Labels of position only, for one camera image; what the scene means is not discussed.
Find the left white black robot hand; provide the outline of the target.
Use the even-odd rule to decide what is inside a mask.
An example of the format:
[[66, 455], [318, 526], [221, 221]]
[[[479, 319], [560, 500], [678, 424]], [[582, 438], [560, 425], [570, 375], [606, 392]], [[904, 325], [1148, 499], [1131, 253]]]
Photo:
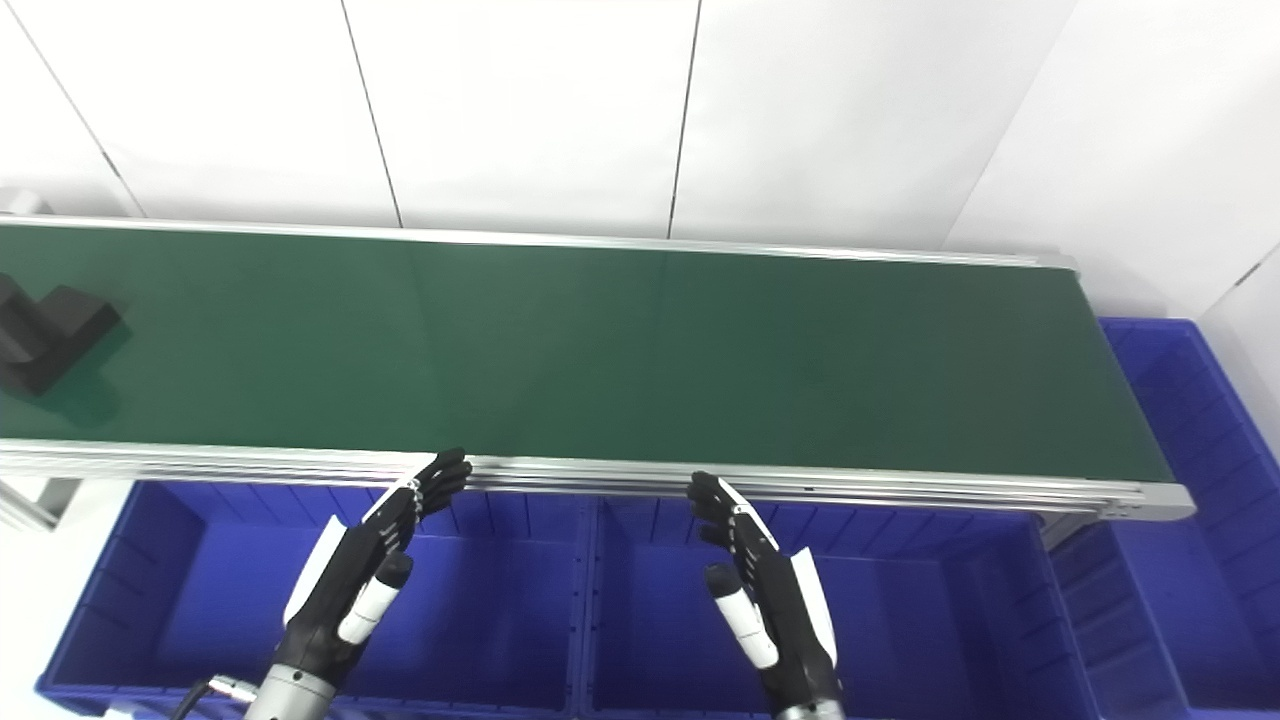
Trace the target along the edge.
[[465, 451], [451, 448], [398, 479], [360, 523], [332, 518], [285, 605], [273, 665], [285, 667], [289, 680], [315, 680], [337, 693], [378, 624], [357, 611], [360, 597], [378, 583], [371, 600], [394, 598], [412, 570], [407, 548], [419, 523], [448, 509], [471, 473]]

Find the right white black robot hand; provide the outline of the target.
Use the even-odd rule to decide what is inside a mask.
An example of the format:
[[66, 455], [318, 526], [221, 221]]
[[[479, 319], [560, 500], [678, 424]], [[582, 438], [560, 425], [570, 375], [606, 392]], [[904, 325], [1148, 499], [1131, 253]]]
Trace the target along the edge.
[[844, 719], [835, 624], [812, 551], [786, 555], [754, 505], [708, 471], [691, 475], [686, 496], [701, 539], [730, 556], [704, 569], [704, 583], [769, 715]]

